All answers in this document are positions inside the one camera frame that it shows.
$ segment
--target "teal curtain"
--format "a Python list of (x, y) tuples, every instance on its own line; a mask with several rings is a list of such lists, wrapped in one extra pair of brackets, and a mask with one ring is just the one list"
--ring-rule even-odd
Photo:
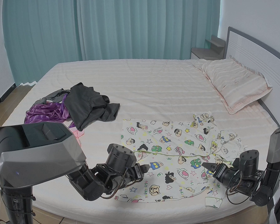
[(60, 62), (189, 59), (219, 16), (220, 0), (4, 0), (3, 29), (20, 84)]

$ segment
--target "baseboard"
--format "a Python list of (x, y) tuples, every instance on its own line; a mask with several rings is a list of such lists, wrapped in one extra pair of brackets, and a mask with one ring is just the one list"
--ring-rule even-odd
[(8, 95), (16, 88), (16, 85), (13, 84), (5, 93), (1, 96), (1, 100), (4, 101)]

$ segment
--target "pillowcase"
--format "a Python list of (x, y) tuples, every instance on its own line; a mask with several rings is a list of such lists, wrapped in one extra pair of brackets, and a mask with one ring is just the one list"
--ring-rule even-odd
[(194, 64), (213, 84), (229, 114), (260, 99), (272, 90), (265, 77), (233, 59)]

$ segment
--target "star print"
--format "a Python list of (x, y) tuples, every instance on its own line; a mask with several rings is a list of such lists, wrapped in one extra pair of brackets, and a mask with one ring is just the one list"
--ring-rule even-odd
[(134, 188), (134, 187), (132, 187), (131, 189), (130, 189), (130, 192), (136, 192), (136, 188)]

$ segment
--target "white headboard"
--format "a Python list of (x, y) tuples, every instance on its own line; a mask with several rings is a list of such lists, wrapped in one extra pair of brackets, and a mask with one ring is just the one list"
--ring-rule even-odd
[(224, 58), (232, 56), (243, 65), (261, 72), (272, 84), (272, 91), (259, 103), (280, 124), (280, 53), (232, 27), (228, 28)]

